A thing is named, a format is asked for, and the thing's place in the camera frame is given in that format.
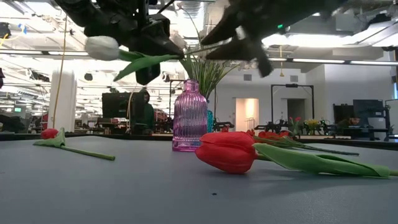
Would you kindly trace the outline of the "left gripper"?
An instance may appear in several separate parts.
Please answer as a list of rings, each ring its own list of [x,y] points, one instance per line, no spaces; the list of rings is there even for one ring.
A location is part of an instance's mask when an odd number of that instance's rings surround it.
[[[130,52],[149,56],[174,55],[184,52],[170,39],[170,20],[160,13],[150,14],[149,8],[158,0],[100,0],[95,3],[92,21],[85,26],[85,35],[109,36]],[[136,82],[147,85],[160,75],[160,63],[136,62]]]

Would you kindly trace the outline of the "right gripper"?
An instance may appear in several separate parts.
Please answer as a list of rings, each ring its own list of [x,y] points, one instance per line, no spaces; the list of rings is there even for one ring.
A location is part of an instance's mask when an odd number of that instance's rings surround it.
[[[257,69],[262,78],[273,71],[273,66],[260,42],[248,38],[239,39],[236,29],[242,26],[246,35],[253,39],[263,39],[282,32],[314,13],[329,18],[344,0],[268,0],[246,1],[238,7],[227,7],[221,20],[202,40],[202,45],[211,45],[232,38],[206,55],[208,60],[257,61]]]

